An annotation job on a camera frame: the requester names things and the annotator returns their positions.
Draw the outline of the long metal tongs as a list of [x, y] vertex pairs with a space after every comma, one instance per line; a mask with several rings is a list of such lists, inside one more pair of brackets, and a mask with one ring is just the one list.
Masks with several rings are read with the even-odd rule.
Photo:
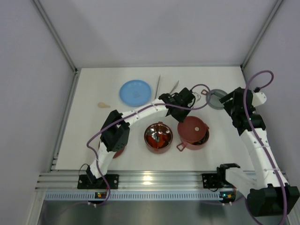
[[[159, 91], [159, 86], [160, 86], [160, 80], [161, 80], [161, 75], [159, 75], [159, 77], [158, 77], [158, 81], [157, 81], [157, 85], [156, 85], [156, 89], [155, 89], [155, 96], [154, 96], [155, 99], [158, 98], [158, 91]], [[171, 91], [169, 92], [169, 94], [174, 93], [174, 91], [176, 90], [176, 88], [178, 87], [178, 85], [179, 85], [179, 81], [177, 81], [175, 83], [175, 85], [173, 86], [173, 88], [171, 89]]]

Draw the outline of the red lid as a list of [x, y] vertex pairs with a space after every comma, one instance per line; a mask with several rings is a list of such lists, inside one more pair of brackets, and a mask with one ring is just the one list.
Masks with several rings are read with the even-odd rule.
[[113, 159], [119, 157], [119, 156], [123, 153], [123, 151], [125, 150], [125, 148], [126, 148], [126, 147], [124, 147], [124, 148], [122, 148], [121, 150], [119, 150], [118, 152], [116, 152], [116, 153], [114, 154], [114, 156], [113, 156]]
[[179, 136], [190, 143], [202, 140], [208, 129], [208, 126], [200, 118], [195, 116], [187, 116], [184, 121], [179, 122], [177, 126]]

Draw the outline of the red steel bowl with handle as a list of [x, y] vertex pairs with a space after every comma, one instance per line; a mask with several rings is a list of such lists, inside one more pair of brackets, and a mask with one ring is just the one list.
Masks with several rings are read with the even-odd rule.
[[197, 141], [197, 142], [188, 142], [187, 140], [185, 140], [184, 138], [180, 137], [180, 140], [181, 140], [181, 143], [179, 143], [176, 148], [182, 152], [184, 149], [188, 149], [188, 150], [200, 150], [202, 149], [206, 143], [208, 142], [209, 140], [209, 137], [210, 137], [210, 133], [209, 131], [207, 130], [206, 131], [206, 134], [204, 136], [203, 139]]

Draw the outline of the red orange carrot slice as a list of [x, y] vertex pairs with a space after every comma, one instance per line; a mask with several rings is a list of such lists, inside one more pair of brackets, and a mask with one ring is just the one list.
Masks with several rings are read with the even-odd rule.
[[168, 144], [170, 141], [170, 134], [169, 133], [161, 133], [160, 134], [160, 142], [163, 144]]

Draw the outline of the red sausage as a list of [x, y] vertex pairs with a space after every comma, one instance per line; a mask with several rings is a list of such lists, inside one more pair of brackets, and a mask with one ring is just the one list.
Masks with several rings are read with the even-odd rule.
[[159, 146], [159, 139], [157, 139], [156, 137], [153, 137], [153, 136], [150, 136], [150, 135], [147, 135], [146, 136], [146, 141], [148, 143], [148, 145], [151, 147], [151, 148], [154, 148], [154, 149], [158, 149]]

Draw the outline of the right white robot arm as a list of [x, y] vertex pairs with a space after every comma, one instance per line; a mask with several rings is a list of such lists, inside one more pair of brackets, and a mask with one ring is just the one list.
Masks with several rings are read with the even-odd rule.
[[248, 150], [255, 178], [246, 175], [236, 163], [221, 164], [217, 174], [221, 183], [233, 185], [239, 190], [254, 217], [286, 216], [299, 199], [300, 192], [296, 186], [288, 183], [280, 171], [267, 139], [263, 119], [255, 113], [255, 106], [265, 101], [263, 93], [252, 93], [241, 87], [220, 99]]

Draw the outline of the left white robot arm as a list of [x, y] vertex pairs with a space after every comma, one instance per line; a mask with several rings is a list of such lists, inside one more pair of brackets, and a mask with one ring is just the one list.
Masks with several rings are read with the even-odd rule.
[[113, 156], [122, 151], [129, 140], [130, 130], [141, 122], [158, 117], [172, 116], [183, 122], [200, 95], [188, 88], [173, 94], [165, 93], [152, 102], [127, 112], [113, 110], [109, 113], [102, 128], [91, 137], [86, 146], [95, 154], [85, 174], [79, 175], [78, 189], [117, 189], [118, 175], [108, 175], [107, 170]]

